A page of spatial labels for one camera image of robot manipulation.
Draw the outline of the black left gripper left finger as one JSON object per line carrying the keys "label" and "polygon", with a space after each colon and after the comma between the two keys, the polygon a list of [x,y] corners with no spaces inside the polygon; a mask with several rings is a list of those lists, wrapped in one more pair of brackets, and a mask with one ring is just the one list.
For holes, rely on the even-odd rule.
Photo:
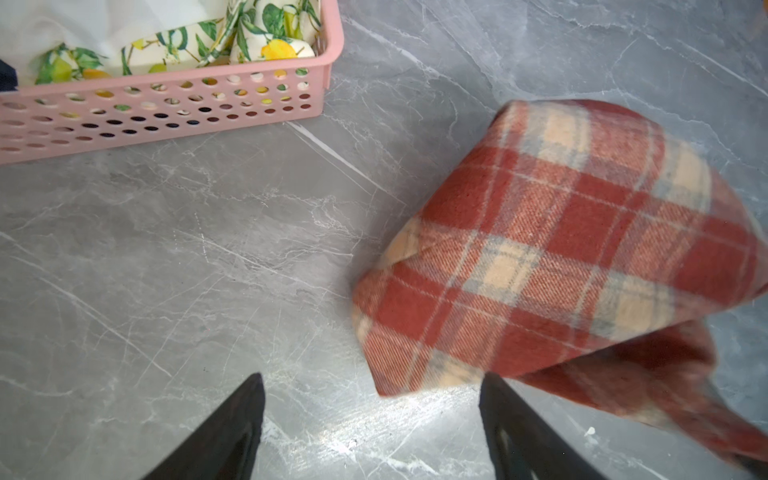
{"label": "black left gripper left finger", "polygon": [[262,376],[250,375],[147,479],[249,480],[265,410]]}

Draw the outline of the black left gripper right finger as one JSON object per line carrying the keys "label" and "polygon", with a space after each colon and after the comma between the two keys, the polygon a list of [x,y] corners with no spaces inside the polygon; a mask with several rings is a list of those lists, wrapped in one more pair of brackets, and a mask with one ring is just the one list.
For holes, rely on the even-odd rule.
{"label": "black left gripper right finger", "polygon": [[605,479],[495,373],[484,376],[479,410],[496,479]]}

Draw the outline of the red plaid skirt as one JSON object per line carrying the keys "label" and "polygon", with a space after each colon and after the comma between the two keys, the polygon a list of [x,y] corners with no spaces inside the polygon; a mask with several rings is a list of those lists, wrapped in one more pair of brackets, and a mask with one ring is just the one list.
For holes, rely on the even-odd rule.
{"label": "red plaid skirt", "polygon": [[710,390],[705,319],[766,291],[763,229],[688,143],[612,103],[515,100],[358,281],[353,325],[383,397],[491,372],[762,463]]}

